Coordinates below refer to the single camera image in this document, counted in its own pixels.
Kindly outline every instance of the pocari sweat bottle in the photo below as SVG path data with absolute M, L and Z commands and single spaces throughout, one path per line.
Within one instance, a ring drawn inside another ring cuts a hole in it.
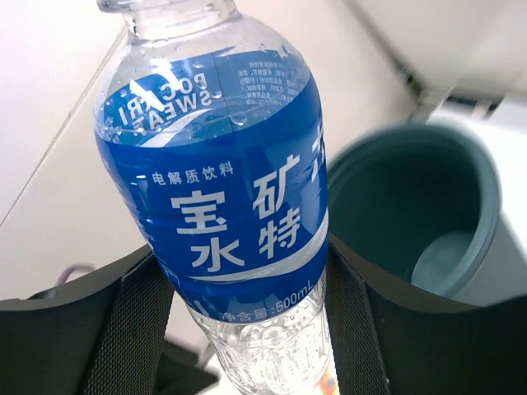
M 319 93 L 232 0 L 99 0 L 128 43 L 96 104 L 106 169 L 242 393 L 306 393 L 331 346 Z

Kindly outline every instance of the white wall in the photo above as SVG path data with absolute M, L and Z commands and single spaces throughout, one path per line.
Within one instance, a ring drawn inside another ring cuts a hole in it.
M 366 130 L 409 115 L 413 101 L 341 0 L 310 0 L 309 7 L 303 0 L 237 3 L 305 55 L 322 95 L 329 156 Z M 95 75 L 97 83 L 96 69 L 118 38 L 120 17 L 99 13 L 95 0 L 40 4 L 14 2 L 2 26 L 14 37 L 4 53 L 19 60 L 2 73 L 9 76 L 2 97 L 10 103 L 0 114 L 10 137 L 0 146 L 0 163 L 10 171 L 0 173 L 0 183 L 9 187 L 0 192 L 0 217 L 20 198 L 0 225 L 0 299 L 50 287 L 71 263 L 101 266 L 143 244 L 92 135 L 98 91 L 88 81 Z M 169 332 L 206 344 L 179 298 Z
M 527 94 L 525 0 L 350 0 L 432 87 Z

